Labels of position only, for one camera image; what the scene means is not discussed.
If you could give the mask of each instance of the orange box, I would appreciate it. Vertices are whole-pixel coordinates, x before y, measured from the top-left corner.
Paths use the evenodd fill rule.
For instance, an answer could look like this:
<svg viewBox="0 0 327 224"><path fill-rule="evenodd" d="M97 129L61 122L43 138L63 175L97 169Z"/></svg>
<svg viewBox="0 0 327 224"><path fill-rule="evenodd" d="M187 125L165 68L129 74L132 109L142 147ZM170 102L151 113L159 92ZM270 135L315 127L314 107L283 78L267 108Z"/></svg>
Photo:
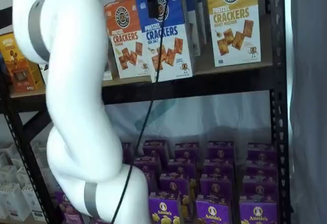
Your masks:
<svg viewBox="0 0 327 224"><path fill-rule="evenodd" d="M105 6L105 13L120 78L149 75L136 1L116 0Z"/></svg>
<svg viewBox="0 0 327 224"><path fill-rule="evenodd" d="M38 65L28 61L21 53L13 33L0 35L0 51L16 92L44 87Z"/></svg>

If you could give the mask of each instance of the black shelf frame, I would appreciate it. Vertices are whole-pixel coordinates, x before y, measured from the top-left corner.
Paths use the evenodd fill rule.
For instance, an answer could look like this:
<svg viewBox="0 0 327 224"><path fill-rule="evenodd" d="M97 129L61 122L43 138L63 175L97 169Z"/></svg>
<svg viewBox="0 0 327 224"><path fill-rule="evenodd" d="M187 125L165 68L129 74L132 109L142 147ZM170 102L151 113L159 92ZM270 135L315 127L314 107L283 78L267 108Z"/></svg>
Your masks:
<svg viewBox="0 0 327 224"><path fill-rule="evenodd" d="M154 99L269 91L271 136L278 155L278 223L291 224L284 5L284 0L266 0L266 11L270 11L271 15L272 66L161 82L157 84ZM12 8L0 11L0 29L11 24L11 15ZM30 146L31 140L51 122L45 95L11 98L3 74L0 76L0 114L5 115L47 223L60 223L62 215L52 204ZM106 86L102 97L105 104L149 101L152 85L150 82L141 82ZM23 125L19 116L19 112L23 111L39 112Z"/></svg>

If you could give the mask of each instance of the snack box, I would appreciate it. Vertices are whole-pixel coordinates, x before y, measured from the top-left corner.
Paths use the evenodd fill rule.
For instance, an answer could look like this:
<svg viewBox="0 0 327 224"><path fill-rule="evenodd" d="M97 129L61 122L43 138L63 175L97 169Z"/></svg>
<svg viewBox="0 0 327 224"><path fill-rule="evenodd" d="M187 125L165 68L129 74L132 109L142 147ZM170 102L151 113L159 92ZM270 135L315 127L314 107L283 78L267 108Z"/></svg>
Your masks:
<svg viewBox="0 0 327 224"><path fill-rule="evenodd" d="M146 140L143 153L147 156L159 156L162 167L166 168L169 160L168 144L164 140Z"/></svg>
<svg viewBox="0 0 327 224"><path fill-rule="evenodd" d="M233 199L232 180L228 175L202 174L201 192L206 195L220 195L228 200Z"/></svg>
<svg viewBox="0 0 327 224"><path fill-rule="evenodd" d="M186 174L162 173L159 180L164 191L179 191L181 195L182 215L185 221L193 219L194 206L191 200L189 177Z"/></svg>
<svg viewBox="0 0 327 224"><path fill-rule="evenodd" d="M105 6L107 30L120 78L149 75L136 0L116 0Z"/></svg>
<svg viewBox="0 0 327 224"><path fill-rule="evenodd" d="M260 175L265 177L277 178L277 165L268 161L251 161L245 162L246 175Z"/></svg>
<svg viewBox="0 0 327 224"><path fill-rule="evenodd" d="M230 201L215 195L199 195L196 199L198 223L232 223Z"/></svg>
<svg viewBox="0 0 327 224"><path fill-rule="evenodd" d="M25 221L31 213L19 184L3 185L0 188L0 199L12 220Z"/></svg>
<svg viewBox="0 0 327 224"><path fill-rule="evenodd" d="M261 61L258 0L208 0L215 66Z"/></svg>
<svg viewBox="0 0 327 224"><path fill-rule="evenodd" d="M170 159L168 162L168 170L179 174L187 174L190 180L191 199L195 201L199 192L199 178L196 171L196 164L191 159Z"/></svg>
<svg viewBox="0 0 327 224"><path fill-rule="evenodd" d="M234 159L233 141L209 141L207 148L209 159Z"/></svg>
<svg viewBox="0 0 327 224"><path fill-rule="evenodd" d="M44 87L38 65L25 58L13 33L0 35L0 51L16 92L34 91Z"/></svg>
<svg viewBox="0 0 327 224"><path fill-rule="evenodd" d="M178 191L151 192L149 196L149 209L154 223L184 223Z"/></svg>
<svg viewBox="0 0 327 224"><path fill-rule="evenodd" d="M276 148L270 144L249 143L247 146L249 160L277 162Z"/></svg>
<svg viewBox="0 0 327 224"><path fill-rule="evenodd" d="M78 212L63 192L55 192L55 196L66 224L89 224L90 218Z"/></svg>
<svg viewBox="0 0 327 224"><path fill-rule="evenodd" d="M271 196L242 194L241 224L277 224L277 201Z"/></svg>
<svg viewBox="0 0 327 224"><path fill-rule="evenodd" d="M159 68L159 80L168 81L193 76L194 51L191 41L189 17L186 0L157 0L159 17L150 18L147 0L136 0L139 20L144 39L144 51L150 56L151 79L156 80ZM159 60L161 24L165 19Z"/></svg>

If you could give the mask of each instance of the gray metal band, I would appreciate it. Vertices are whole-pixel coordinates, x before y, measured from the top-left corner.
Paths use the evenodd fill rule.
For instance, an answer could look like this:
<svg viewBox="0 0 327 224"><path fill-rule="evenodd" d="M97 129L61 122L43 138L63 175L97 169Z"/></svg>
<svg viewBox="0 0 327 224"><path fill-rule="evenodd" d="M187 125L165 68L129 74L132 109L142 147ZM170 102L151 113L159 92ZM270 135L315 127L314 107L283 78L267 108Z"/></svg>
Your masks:
<svg viewBox="0 0 327 224"><path fill-rule="evenodd" d="M97 186L97 183L86 182L84 188L85 207L92 217L99 216L96 203Z"/></svg>
<svg viewBox="0 0 327 224"><path fill-rule="evenodd" d="M32 46L36 53L44 60L49 62L50 53L46 49L41 35L41 11L45 0L36 0L29 13L29 35Z"/></svg>

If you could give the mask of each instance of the black cable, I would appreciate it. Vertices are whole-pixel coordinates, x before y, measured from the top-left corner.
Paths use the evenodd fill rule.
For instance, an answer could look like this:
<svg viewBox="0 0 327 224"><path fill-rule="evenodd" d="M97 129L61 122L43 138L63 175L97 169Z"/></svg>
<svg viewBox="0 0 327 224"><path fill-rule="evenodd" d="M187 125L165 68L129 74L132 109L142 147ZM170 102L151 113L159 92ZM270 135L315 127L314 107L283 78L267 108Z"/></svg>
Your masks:
<svg viewBox="0 0 327 224"><path fill-rule="evenodd" d="M122 193L121 198L120 198L120 200L118 202L118 205L117 205L116 211L115 211L115 213L113 215L111 224L114 224L114 221L116 220L116 217L118 215L118 211L119 211L119 209L120 209L120 207L122 205L122 202L123 202L123 199L124 199L124 196L125 196L125 193L126 193L126 189L127 189L128 183L129 183L129 179L131 177L131 173L132 173L132 169L133 169L133 164L134 164L134 158L137 155L137 149L138 149L138 147L139 147L139 145L141 143L141 139L143 137L143 133L144 133L145 127L147 126L149 115L150 115L150 112L151 112L151 109L152 109L152 106L153 106L153 99L154 99L154 94L155 94L155 91L156 91L155 87L156 87L156 85L158 83L158 80L159 80L159 72L160 72L160 65L161 65L162 39L164 38L164 25L165 25L167 7L168 7L168 0L166 0L165 10L163 11L163 19L162 19L161 34L160 34L159 61L158 61L158 66L157 66L157 75L156 75L156 78L155 78L155 83L152 85L150 105L149 105L148 112L147 112L147 115L145 117L145 120L144 120L142 129L141 129L141 132L140 132L140 134L138 136L136 150L135 150L134 156L133 156L133 161L132 161L132 163L131 163L131 165L129 167L127 178L126 178L126 182L125 182L124 189L123 189L123 193Z"/></svg>

